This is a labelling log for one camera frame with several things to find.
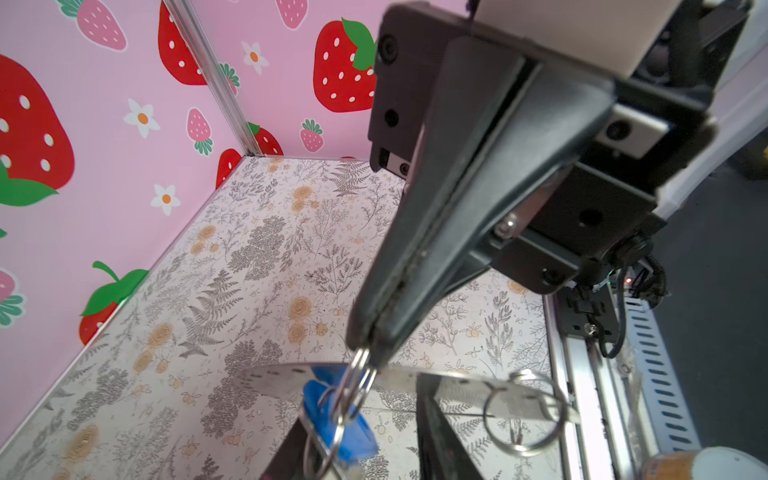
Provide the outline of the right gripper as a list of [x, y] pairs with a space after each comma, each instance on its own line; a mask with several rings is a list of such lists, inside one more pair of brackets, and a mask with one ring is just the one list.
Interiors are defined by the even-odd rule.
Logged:
[[679, 1], [627, 77], [475, 21], [480, 2], [382, 19], [371, 165], [406, 185], [347, 325], [371, 360], [487, 270], [540, 294], [597, 282], [715, 133], [699, 2]]

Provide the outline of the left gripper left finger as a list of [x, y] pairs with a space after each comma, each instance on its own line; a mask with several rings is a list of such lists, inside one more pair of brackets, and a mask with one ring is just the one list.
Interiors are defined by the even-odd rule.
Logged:
[[315, 479], [318, 454], [313, 428], [300, 415], [260, 476], [261, 480]]

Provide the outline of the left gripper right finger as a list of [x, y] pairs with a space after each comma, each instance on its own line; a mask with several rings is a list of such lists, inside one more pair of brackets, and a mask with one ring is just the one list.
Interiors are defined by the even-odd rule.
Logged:
[[421, 479], [481, 480], [437, 402], [441, 380], [431, 374], [416, 381], [416, 423]]

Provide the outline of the perforated metal ring disc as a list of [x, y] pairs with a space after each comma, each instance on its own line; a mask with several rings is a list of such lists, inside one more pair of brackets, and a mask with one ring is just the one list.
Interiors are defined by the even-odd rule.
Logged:
[[[309, 380], [312, 364], [345, 365], [333, 362], [249, 367], [234, 374], [235, 385], [248, 393], [288, 399], [300, 392], [303, 384]], [[554, 395], [525, 383], [504, 382], [480, 375], [391, 366], [379, 372], [373, 390], [380, 395], [391, 392], [414, 394], [418, 377], [427, 374], [441, 380], [437, 391], [439, 399], [478, 408], [488, 405], [491, 415], [509, 419], [555, 422], [560, 417], [562, 403]]]

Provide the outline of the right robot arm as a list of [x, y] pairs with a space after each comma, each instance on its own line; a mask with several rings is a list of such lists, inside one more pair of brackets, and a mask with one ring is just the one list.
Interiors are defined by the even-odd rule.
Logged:
[[590, 288], [647, 255], [660, 190], [713, 141], [710, 107], [751, 3], [675, 2], [626, 70], [607, 54], [627, 14], [557, 46], [538, 12], [524, 34], [510, 5], [467, 8], [396, 3], [380, 25], [370, 162], [405, 186], [347, 323], [370, 367], [492, 269], [540, 295], [576, 289], [575, 311], [621, 345]]

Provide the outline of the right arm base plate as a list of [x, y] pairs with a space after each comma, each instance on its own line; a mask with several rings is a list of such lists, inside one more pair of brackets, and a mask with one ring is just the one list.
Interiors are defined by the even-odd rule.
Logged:
[[554, 311], [563, 335], [597, 339], [601, 327], [607, 343], [613, 344], [619, 339], [618, 312], [608, 286], [596, 292], [584, 286], [564, 287], [554, 295]]

